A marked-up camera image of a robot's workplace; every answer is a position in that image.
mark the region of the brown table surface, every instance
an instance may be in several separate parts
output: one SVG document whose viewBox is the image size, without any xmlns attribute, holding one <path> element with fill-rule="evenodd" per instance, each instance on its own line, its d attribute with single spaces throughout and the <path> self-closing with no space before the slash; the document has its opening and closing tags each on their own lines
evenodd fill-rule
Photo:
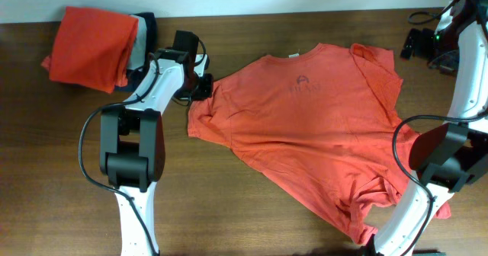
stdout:
<svg viewBox="0 0 488 256">
<path fill-rule="evenodd" d="M 362 43 L 395 52 L 405 79 L 397 110 L 446 114 L 455 79 L 425 62 L 398 58 L 413 10 L 342 11 L 241 17 L 158 19 L 158 46 L 177 29 L 206 44 L 216 78 L 271 54 L 305 53 L 317 43 Z M 82 176 L 77 142 L 96 107 L 121 101 L 87 88 L 50 82 L 39 64 L 59 23 L 0 25 L 0 254 L 117 255 L 120 221 L 115 196 Z M 186 109 L 170 103 L 163 115 L 166 167 L 155 198 L 156 237 L 163 254 L 285 255 L 354 247 L 348 236 L 315 216 L 222 146 L 189 139 Z M 414 123 L 419 131 L 436 122 Z M 86 136 L 88 173 L 98 170 L 99 119 Z M 435 220 L 417 248 L 449 255 L 488 251 L 488 178 L 450 201 L 453 216 Z M 383 225 L 392 208 L 373 208 L 368 222 Z"/>
</svg>

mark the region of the red fabric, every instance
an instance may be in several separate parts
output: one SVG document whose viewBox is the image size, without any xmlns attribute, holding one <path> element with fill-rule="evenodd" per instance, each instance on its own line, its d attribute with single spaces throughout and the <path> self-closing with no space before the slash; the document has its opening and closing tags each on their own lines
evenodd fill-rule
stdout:
<svg viewBox="0 0 488 256">
<path fill-rule="evenodd" d="M 111 93 L 127 85 L 137 19 L 97 8 L 67 7 L 53 53 L 41 63 L 50 80 Z"/>
<path fill-rule="evenodd" d="M 188 135 L 231 148 L 365 244 L 376 232 L 364 224 L 371 207 L 397 204 L 408 182 L 391 152 L 401 85 L 393 53 L 375 47 L 319 44 L 296 58 L 265 56 L 191 105 Z M 407 126 L 399 135 L 407 167 L 417 136 Z M 447 204 L 437 213 L 450 215 Z"/>
</svg>

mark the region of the red shirt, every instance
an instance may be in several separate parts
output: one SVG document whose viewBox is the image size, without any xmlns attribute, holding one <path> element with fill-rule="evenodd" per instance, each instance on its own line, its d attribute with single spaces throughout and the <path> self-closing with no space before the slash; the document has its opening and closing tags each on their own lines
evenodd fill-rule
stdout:
<svg viewBox="0 0 488 256">
<path fill-rule="evenodd" d="M 215 82 L 213 97 L 194 102 L 188 135 L 229 147 L 309 210 L 364 244 L 372 205 L 399 202 L 408 178 L 391 139 L 402 79 L 393 52 L 355 44 L 319 44 L 295 58 L 265 56 Z M 405 126 L 398 153 L 418 134 Z M 450 216 L 448 205 L 438 216 Z"/>
</svg>

